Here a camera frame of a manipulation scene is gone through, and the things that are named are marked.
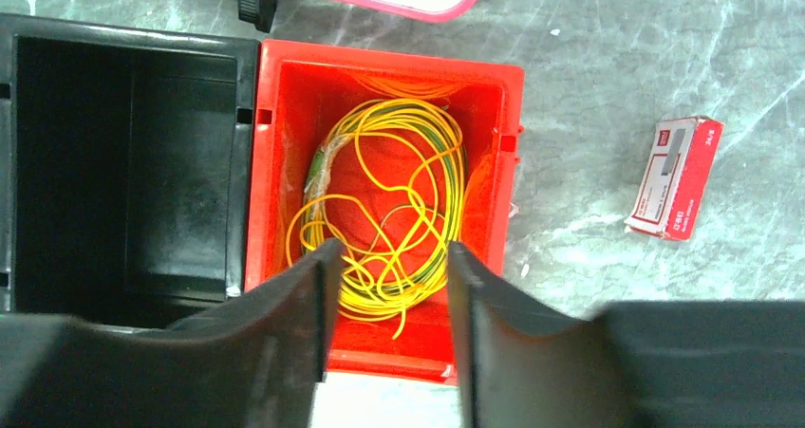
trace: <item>red and white box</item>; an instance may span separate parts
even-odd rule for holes
[[[662,121],[627,231],[685,241],[693,233],[724,125],[707,117]]]

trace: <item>black plastic box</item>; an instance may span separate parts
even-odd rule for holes
[[[0,15],[0,300],[163,327],[239,295],[258,43]]]

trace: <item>yellow wire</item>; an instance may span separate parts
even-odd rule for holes
[[[427,143],[433,156],[427,158],[410,140],[393,132],[405,131],[415,134]],[[363,146],[372,140],[394,140],[405,145],[420,160],[404,185],[388,186],[369,170],[364,159]],[[353,145],[358,164],[364,174],[385,192],[406,193],[408,203],[388,211],[380,220],[352,195],[310,190],[305,193],[304,206],[294,215],[285,237],[286,258],[292,264],[291,237],[297,222],[302,251],[313,251],[328,235],[340,239],[346,247],[339,310],[349,319],[378,322],[400,316],[400,325],[393,338],[397,338],[405,326],[406,311],[438,292],[447,283],[447,243],[459,238],[461,213],[464,204],[466,157],[462,147],[462,134],[456,121],[447,112],[420,99],[393,99],[364,102],[346,114],[322,142],[321,151],[338,151],[339,144]],[[440,205],[440,190],[433,165],[444,174],[443,204]],[[318,170],[329,171],[329,167]],[[423,194],[414,189],[414,181],[427,175],[433,201],[426,204]],[[323,174],[311,174],[312,177]],[[346,239],[344,231],[333,225],[327,214],[327,201],[345,200],[353,203],[375,231],[368,240],[368,247],[360,247]],[[403,211],[414,210],[417,218],[398,246],[394,246],[384,231],[392,217]],[[429,250],[427,258],[418,268],[407,270],[401,257],[420,246],[428,236],[436,238],[438,245]],[[383,245],[388,251],[377,251]],[[382,270],[373,274],[367,264],[379,262]]]
[[[361,74],[355,75],[354,78],[359,84],[374,93],[392,98],[420,99],[423,101],[446,98],[461,88],[460,84],[408,83]]]

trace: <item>gray marble surface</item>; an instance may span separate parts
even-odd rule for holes
[[[618,299],[805,299],[803,11],[805,0],[479,0],[435,26],[281,0],[272,36],[524,66],[504,276],[587,316]],[[37,0],[35,12],[263,37],[235,0]],[[654,123],[692,114],[726,124],[693,239],[624,234]],[[459,426],[453,388],[349,375],[320,387],[313,426],[375,427],[380,414],[392,427]]]

